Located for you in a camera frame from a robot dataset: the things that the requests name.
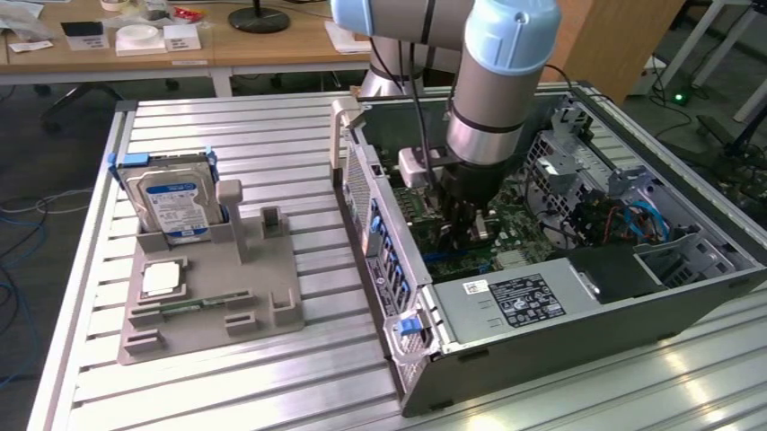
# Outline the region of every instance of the floor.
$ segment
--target floor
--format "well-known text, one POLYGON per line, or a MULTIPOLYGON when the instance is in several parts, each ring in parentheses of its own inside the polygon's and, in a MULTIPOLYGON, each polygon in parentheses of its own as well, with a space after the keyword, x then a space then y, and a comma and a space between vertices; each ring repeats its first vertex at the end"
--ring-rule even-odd
MULTIPOLYGON (((674 57, 690 30, 692 27, 686 26, 680 31, 668 34, 658 48, 658 55, 664 59, 674 57)), ((686 70, 690 71, 696 67, 704 53, 714 44, 714 38, 704 40, 685 66, 686 70)), ((684 110, 692 116, 698 114, 716 116, 737 133, 744 126, 730 118, 766 77, 767 65, 734 51, 708 83, 706 90, 710 99, 708 101, 693 99, 684 110)), ((237 79, 238 94, 321 91, 318 75, 286 75, 279 89, 273 88, 269 76, 251 76, 250 78, 237 79)), ((362 74, 341 74, 341 78, 345 85, 358 84, 362 74)), ((673 91, 686 82, 688 77, 681 74, 670 85, 670 90, 673 91)), ((189 78, 181 80, 181 84, 182 88, 177 92, 167 90, 162 80, 119 83, 115 88, 126 99, 131 100, 193 99, 214 96, 214 87, 207 79, 189 78)), ((31 87, 21 86, 13 96, 0 102, 0 143, 3 143, 0 144, 0 185, 3 186, 0 187, 0 202, 19 197, 35 199, 51 196, 66 190, 85 189, 94 183, 113 120, 113 101, 102 94, 89 95, 61 115, 59 122, 65 130, 54 136, 42 131, 37 120, 55 97, 63 95, 70 88, 70 85, 57 85, 53 96, 43 98, 38 96, 31 87)), ((325 88, 334 89, 330 77, 325 79, 325 88)), ((9 93, 10 90, 10 88, 0 88, 0 98, 2 94, 9 93)), ((678 124, 685 119, 680 114, 657 107, 644 97, 630 98, 624 108, 652 132, 678 124)), ((696 135, 696 128, 694 124, 678 128, 665 134, 665 139, 690 149, 705 148, 708 142, 696 135)), ((764 143, 766 137, 767 127, 764 126, 756 143, 764 143)), ((67 197, 53 204, 51 210, 79 207, 87 202, 87 195, 67 197)), ((19 208, 31 203, 30 199, 17 200, 10 202, 7 207, 19 208)), ((15 219, 27 223, 39 223, 41 216, 42 214, 31 212, 15 219)), ((50 215, 46 220, 46 242, 11 269, 18 287, 30 299, 31 316, 39 332, 41 352, 21 378, 0 388, 0 429, 5 430, 25 429, 30 419, 38 379, 54 334, 85 217, 85 211, 50 215)), ((6 250, 30 229, 30 226, 0 224, 0 250, 6 250)), ((11 311, 11 303, 0 308, 0 329, 6 326, 11 311)), ((0 354, 0 382, 5 376, 17 372, 29 360, 30 352, 34 351, 31 340, 30 325, 21 314, 9 333, 0 338, 0 352, 3 352, 0 354)))

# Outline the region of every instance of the lamp base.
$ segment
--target lamp base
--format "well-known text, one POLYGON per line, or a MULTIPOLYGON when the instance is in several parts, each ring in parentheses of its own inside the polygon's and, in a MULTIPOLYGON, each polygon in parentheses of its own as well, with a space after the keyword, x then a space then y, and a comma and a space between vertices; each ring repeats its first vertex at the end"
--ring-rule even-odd
POLYGON ((262 16, 255 16, 255 9, 246 7, 230 14, 231 26, 249 33, 277 33, 290 27, 290 17, 275 9, 262 8, 262 16))

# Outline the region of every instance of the hard drive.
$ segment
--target hard drive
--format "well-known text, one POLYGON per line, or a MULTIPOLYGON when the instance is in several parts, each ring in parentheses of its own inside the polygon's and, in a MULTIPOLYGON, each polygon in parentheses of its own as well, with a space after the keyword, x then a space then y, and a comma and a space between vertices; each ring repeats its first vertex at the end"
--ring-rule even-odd
POLYGON ((145 233, 163 232, 171 245, 210 239, 210 226, 225 222, 213 152, 127 154, 122 163, 113 165, 113 174, 131 199, 145 233))

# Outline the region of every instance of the aluminum extrusion table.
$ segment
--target aluminum extrusion table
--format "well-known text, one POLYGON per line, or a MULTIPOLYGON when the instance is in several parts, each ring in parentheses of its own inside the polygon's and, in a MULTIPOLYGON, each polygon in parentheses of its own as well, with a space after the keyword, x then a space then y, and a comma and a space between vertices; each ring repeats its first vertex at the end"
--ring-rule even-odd
MULTIPOLYGON (((161 154, 213 145, 222 178, 241 179, 246 187, 243 216, 282 205, 307 328, 145 364, 117 364, 138 221, 105 162, 30 429, 765 427, 765 289, 657 345, 442 412, 400 416, 329 179, 330 104, 345 95, 153 101, 115 114, 106 153, 161 154)), ((652 139, 614 105, 604 104, 638 136, 652 139)))

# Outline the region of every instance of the wooden desk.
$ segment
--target wooden desk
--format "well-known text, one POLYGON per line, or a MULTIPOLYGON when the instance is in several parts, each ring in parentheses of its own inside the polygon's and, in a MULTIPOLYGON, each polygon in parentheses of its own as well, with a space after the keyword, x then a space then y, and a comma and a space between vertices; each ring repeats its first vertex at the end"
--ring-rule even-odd
POLYGON ((73 51, 66 42, 62 22, 98 21, 118 13, 97 7, 94 0, 46 4, 42 20, 57 33, 54 47, 15 53, 7 43, 21 40, 7 32, 0 37, 0 84, 61 84, 133 79, 209 76, 218 97, 231 97, 230 77, 261 73, 319 72, 367 69, 369 56, 341 55, 325 30, 325 18, 298 12, 330 14, 327 4, 286 4, 290 28, 275 34, 257 35, 235 30, 227 21, 237 4, 202 4, 213 23, 201 29, 203 49, 169 54, 118 57, 114 51, 115 29, 109 30, 113 48, 73 51))

